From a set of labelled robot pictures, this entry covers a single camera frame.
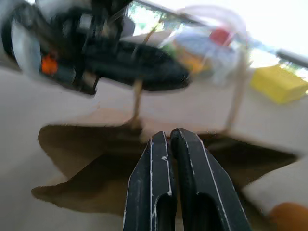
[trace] orange object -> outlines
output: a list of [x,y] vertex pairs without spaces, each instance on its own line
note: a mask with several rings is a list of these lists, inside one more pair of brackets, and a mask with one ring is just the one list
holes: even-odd
[[272,209],[269,214],[277,231],[307,231],[308,208],[294,203],[283,203]]
[[53,75],[58,71],[58,64],[55,59],[47,55],[42,60],[42,72],[47,75]]

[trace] clear plastic bag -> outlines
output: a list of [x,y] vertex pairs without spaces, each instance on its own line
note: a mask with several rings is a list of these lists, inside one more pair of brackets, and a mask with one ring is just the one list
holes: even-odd
[[220,7],[195,6],[181,13],[192,15],[203,25],[185,25],[173,32],[160,47],[199,77],[225,83],[236,70],[247,49],[247,32],[240,17]]

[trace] black robotic claw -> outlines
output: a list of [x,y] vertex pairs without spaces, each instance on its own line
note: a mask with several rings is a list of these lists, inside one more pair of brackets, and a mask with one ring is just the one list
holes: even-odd
[[[179,128],[171,133],[170,142],[177,159],[184,230],[251,231],[230,177],[199,137]],[[174,222],[176,209],[175,189],[167,147],[165,135],[159,132],[149,141],[133,171],[124,214],[125,231],[174,229],[170,222]],[[165,218],[161,220],[167,223],[159,223],[162,214]]]
[[124,212],[124,231],[174,231],[177,196],[164,132],[148,142],[132,172]]
[[75,7],[50,22],[35,5],[23,2],[16,7],[14,18],[38,39],[42,60],[53,55],[57,62],[52,73],[40,69],[42,78],[86,94],[96,93],[101,77],[130,86],[138,79],[148,91],[189,85],[188,71],[168,54],[145,44],[120,41],[124,18],[120,13],[130,0],[92,1],[92,10]]

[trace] yellow block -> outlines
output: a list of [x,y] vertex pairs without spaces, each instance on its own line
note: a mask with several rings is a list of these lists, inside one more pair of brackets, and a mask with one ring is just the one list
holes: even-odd
[[279,104],[299,100],[308,90],[308,82],[279,65],[258,68],[250,84]]

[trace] red object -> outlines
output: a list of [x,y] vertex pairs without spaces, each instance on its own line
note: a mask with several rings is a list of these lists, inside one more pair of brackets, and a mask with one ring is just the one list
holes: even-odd
[[219,46],[229,46],[231,43],[230,32],[223,28],[217,28],[210,34],[209,38],[213,43]]

